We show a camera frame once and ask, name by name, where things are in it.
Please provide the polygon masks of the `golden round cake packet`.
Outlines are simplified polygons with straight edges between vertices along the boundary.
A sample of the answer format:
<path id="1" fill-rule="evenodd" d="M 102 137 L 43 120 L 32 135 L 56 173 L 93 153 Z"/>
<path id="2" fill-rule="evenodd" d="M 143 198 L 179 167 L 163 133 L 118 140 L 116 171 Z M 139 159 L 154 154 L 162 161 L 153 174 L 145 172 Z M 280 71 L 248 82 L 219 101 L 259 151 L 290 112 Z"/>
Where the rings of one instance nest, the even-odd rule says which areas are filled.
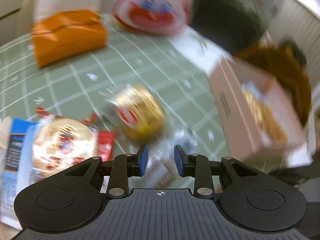
<path id="1" fill-rule="evenodd" d="M 108 99 L 101 113 L 135 141 L 150 140 L 161 133 L 165 111 L 158 99 L 144 86 L 125 85 Z"/>

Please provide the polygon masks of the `round rice cracker packet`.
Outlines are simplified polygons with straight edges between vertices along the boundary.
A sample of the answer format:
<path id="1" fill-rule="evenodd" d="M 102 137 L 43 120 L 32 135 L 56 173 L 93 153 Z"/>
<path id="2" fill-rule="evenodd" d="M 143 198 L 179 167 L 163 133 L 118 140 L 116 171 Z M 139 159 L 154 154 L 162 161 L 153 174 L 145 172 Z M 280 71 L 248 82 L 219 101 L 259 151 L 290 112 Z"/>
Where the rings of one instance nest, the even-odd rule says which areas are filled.
<path id="1" fill-rule="evenodd" d="M 32 144 L 35 180 L 48 178 L 91 157 L 112 160 L 115 136 L 98 130 L 93 119 L 82 121 L 51 114 L 38 107 Z"/>

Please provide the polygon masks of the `blue white snack packet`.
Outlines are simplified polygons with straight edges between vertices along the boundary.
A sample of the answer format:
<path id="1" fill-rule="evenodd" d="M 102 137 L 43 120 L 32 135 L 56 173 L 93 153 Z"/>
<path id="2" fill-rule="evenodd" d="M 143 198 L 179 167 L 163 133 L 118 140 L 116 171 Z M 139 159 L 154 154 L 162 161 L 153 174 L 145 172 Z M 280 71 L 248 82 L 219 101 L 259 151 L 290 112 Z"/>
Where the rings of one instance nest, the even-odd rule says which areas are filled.
<path id="1" fill-rule="evenodd" d="M 34 183 L 32 144 L 36 123 L 15 118 L 11 125 L 8 148 L 1 177 L 1 222 L 21 229 L 14 211 L 16 196 Z"/>

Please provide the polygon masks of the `green grid tablecloth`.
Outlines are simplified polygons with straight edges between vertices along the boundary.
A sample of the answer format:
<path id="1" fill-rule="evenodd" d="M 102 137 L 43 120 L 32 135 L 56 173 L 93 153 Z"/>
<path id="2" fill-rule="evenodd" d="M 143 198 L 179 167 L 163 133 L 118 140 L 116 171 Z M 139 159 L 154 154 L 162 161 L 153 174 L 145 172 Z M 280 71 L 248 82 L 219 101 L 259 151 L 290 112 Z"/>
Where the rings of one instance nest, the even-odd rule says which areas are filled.
<path id="1" fill-rule="evenodd" d="M 78 120 L 105 107 L 117 88 L 143 85 L 175 129 L 190 128 L 210 160 L 229 153 L 203 60 L 220 51 L 191 30 L 169 41 L 128 33 L 110 18 L 108 46 L 40 69 L 30 35 L 1 46 L 1 117 L 36 121 L 36 108 Z"/>

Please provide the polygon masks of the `pink cardboard box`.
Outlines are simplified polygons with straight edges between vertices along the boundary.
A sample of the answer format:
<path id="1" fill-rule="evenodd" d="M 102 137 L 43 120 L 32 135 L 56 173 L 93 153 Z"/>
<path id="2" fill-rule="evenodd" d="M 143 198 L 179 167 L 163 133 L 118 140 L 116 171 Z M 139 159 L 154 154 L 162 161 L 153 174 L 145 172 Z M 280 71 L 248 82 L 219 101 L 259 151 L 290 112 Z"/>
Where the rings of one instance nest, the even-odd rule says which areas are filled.
<path id="1" fill-rule="evenodd" d="M 296 112 L 274 76 L 222 57 L 208 76 L 231 157 L 279 159 L 306 143 Z"/>

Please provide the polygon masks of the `orange tissue box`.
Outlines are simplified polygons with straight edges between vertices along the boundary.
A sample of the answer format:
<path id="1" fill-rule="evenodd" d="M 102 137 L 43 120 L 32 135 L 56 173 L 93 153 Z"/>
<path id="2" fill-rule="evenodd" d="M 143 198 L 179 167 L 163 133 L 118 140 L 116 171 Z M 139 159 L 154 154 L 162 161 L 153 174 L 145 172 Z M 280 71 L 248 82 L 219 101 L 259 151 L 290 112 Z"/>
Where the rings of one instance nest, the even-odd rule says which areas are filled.
<path id="1" fill-rule="evenodd" d="M 106 46 L 107 31 L 90 10 L 59 12 L 32 28 L 34 54 L 39 68 Z"/>

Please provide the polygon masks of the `red white cartoon bag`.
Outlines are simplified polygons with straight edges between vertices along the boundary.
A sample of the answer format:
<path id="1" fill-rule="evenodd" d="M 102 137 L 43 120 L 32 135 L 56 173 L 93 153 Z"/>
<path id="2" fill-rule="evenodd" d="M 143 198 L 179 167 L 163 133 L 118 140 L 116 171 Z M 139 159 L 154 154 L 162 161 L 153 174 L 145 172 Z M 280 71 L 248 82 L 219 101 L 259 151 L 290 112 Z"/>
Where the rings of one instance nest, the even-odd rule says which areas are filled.
<path id="1" fill-rule="evenodd" d="M 126 29 L 152 35 L 180 33 L 192 18 L 194 0 L 116 0 L 112 15 Z"/>

